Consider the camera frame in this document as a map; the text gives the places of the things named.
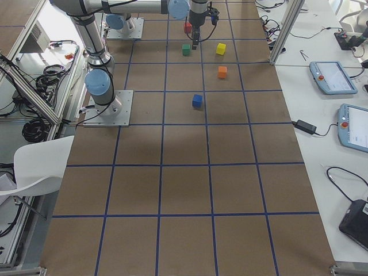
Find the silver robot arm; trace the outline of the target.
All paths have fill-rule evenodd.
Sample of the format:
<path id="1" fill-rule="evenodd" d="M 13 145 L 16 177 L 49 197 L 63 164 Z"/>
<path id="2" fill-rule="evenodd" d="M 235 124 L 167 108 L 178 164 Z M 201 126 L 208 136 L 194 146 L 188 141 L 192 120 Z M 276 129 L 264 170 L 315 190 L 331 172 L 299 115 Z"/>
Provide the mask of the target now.
<path id="1" fill-rule="evenodd" d="M 105 21 L 110 29 L 120 33 L 132 33 L 136 29 L 131 13 L 107 14 Z"/>
<path id="2" fill-rule="evenodd" d="M 91 68 L 85 85 L 97 112 L 103 115 L 118 113 L 121 104 L 113 83 L 114 59 L 103 41 L 95 14 L 117 16 L 123 24 L 131 13 L 169 14 L 177 20 L 187 19 L 191 23 L 189 39 L 193 49 L 203 41 L 200 27 L 206 18 L 212 20 L 213 26 L 219 20 L 219 11 L 209 1 L 54 1 L 53 4 L 70 17 L 82 39 Z"/>

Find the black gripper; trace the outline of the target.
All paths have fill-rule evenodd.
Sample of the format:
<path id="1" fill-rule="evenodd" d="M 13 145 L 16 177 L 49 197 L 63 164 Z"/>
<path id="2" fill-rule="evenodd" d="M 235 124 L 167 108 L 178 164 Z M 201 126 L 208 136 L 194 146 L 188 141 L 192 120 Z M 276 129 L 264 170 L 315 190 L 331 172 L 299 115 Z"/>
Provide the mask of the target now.
<path id="1" fill-rule="evenodd" d="M 196 13 L 189 11 L 189 22 L 192 25 L 192 48 L 197 49 L 200 42 L 200 27 L 205 23 L 207 12 Z"/>

